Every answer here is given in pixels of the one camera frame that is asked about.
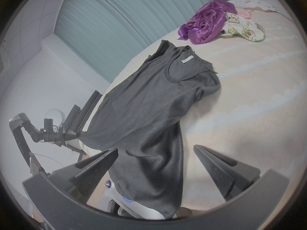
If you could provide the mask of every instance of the bed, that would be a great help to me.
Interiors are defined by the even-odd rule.
[[[190,45],[198,56],[213,63],[221,89],[197,102],[180,121],[184,145],[182,207],[209,210],[225,202],[194,154],[195,144],[255,166],[261,175],[274,169],[290,178],[289,190],[305,168],[306,46],[294,23],[279,13],[255,10],[251,20],[265,29],[263,42],[232,36],[194,45],[178,40],[176,29],[135,56],[106,91],[135,72],[162,39],[175,46]],[[102,101],[103,97],[83,131]],[[89,156],[100,152],[81,141],[80,146]]]

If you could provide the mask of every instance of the white clothing label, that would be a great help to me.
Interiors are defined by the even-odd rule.
[[[194,56],[189,56],[188,58],[182,60],[182,63],[186,63],[187,61],[189,61],[192,58],[194,58]]]

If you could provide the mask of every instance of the blue sticker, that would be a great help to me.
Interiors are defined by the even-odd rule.
[[[123,200],[125,200],[127,203],[132,203],[133,201],[132,200],[128,200],[126,198],[123,197]]]

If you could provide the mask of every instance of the cartoon character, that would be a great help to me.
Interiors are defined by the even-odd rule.
[[[256,36],[253,31],[251,31],[249,28],[244,27],[244,30],[242,32],[242,35],[247,38],[248,40],[253,40],[253,38]]]
[[[235,29],[233,27],[228,29],[228,33],[230,33],[230,34],[233,34],[234,31],[235,31]]]
[[[232,22],[232,23],[240,23],[239,22],[239,17],[236,16],[235,14],[233,13],[225,13],[226,15],[226,18],[229,22]]]

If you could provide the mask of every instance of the purple ribbon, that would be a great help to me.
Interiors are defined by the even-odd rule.
[[[180,40],[187,40],[193,44],[204,44],[213,40],[227,21],[224,12],[237,14],[235,6],[223,0],[213,0],[201,7],[196,14],[183,24],[178,34]]]

